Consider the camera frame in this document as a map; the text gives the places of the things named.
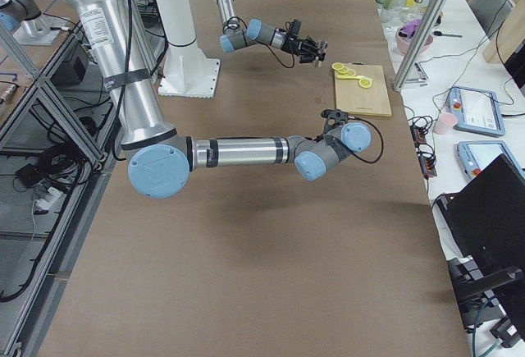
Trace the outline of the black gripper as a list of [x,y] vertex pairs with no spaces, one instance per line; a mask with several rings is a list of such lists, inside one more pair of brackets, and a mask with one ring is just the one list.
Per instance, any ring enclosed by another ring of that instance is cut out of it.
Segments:
[[349,114],[340,109],[324,109],[321,117],[325,119],[323,135],[338,135],[349,122]]
[[284,39],[281,45],[281,51],[288,54],[300,54],[299,62],[301,64],[315,64],[319,62],[318,53],[308,53],[308,50],[325,50],[327,49],[327,42],[325,40],[316,41],[307,36],[301,38],[297,32],[287,30],[284,34]]

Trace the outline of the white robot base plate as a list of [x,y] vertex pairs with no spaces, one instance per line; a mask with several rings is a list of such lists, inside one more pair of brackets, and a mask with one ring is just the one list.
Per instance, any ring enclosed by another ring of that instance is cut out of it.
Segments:
[[158,92],[163,96],[212,98],[220,66],[219,59],[206,57],[196,44],[184,48],[171,45]]

